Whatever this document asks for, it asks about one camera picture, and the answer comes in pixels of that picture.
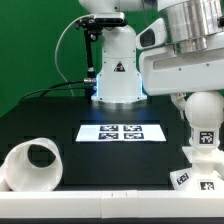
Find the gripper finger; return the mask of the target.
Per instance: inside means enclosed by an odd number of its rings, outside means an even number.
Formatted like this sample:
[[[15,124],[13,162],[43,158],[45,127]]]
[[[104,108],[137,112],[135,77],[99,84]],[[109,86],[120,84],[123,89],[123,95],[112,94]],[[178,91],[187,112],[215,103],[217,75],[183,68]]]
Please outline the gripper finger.
[[[185,111],[185,104],[186,104],[186,94],[185,93],[173,93],[170,95],[172,103],[180,112],[180,117],[184,119],[184,111]]]

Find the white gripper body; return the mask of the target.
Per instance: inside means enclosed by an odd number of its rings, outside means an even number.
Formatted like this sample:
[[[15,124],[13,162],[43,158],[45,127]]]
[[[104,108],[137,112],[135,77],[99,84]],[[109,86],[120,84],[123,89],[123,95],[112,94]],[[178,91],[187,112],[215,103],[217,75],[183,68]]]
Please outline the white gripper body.
[[[170,47],[140,55],[143,86],[149,95],[224,89],[224,45],[175,55]]]

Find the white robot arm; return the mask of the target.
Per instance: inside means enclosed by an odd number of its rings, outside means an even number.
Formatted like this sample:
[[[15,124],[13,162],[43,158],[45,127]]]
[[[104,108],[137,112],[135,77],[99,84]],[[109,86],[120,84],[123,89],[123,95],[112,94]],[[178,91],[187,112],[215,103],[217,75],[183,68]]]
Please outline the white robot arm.
[[[140,70],[149,95],[224,89],[224,12],[221,0],[79,0],[96,19],[141,4],[160,18],[138,34]]]

